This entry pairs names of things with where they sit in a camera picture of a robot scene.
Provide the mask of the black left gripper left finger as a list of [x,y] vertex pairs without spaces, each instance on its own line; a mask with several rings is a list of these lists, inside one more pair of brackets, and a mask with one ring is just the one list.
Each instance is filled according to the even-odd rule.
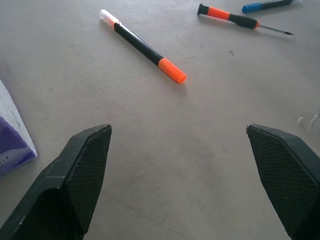
[[72,136],[0,228],[0,240],[83,240],[104,181],[112,127]]

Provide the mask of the orange and black screwdriver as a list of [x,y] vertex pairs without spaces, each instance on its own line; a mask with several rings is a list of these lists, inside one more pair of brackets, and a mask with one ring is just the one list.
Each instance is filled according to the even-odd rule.
[[205,16],[209,16],[212,18],[230,21],[238,26],[241,26],[241,27],[244,27],[247,29],[263,28],[263,29],[271,30],[271,31],[278,32],[278,33],[285,34],[285,35],[289,35],[289,36],[294,35],[291,32],[287,32],[287,31],[276,29],[276,28],[268,27],[265,25],[261,25],[260,22],[254,18],[243,16],[243,15],[231,14],[229,12],[220,10],[218,8],[214,8],[211,6],[205,6],[202,3],[198,7],[197,15],[205,15]]

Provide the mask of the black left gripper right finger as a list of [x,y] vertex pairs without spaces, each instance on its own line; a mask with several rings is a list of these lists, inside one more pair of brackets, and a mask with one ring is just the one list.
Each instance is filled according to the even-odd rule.
[[262,186],[291,240],[320,240],[320,157],[298,136],[249,124]]

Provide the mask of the purple and white packet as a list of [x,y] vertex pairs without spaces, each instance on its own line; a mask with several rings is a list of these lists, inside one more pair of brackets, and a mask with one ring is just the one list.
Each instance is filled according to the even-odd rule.
[[20,113],[0,79],[0,177],[37,156]]

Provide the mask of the blue and black marker pen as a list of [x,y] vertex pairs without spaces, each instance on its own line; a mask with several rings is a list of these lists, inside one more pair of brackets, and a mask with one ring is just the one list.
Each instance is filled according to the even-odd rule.
[[268,0],[263,2],[255,2],[246,4],[242,7],[241,11],[245,14],[258,12],[267,9],[273,9],[291,4],[301,3],[303,0]]

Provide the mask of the orange and black highlighter pen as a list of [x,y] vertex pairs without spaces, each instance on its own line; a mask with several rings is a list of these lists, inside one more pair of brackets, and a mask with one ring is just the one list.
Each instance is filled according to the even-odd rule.
[[187,75],[170,62],[167,58],[163,57],[145,41],[138,37],[135,33],[123,25],[115,16],[105,9],[99,11],[100,18],[111,27],[118,35],[130,43],[135,49],[143,54],[148,60],[155,64],[161,71],[168,75],[178,84],[183,84]]

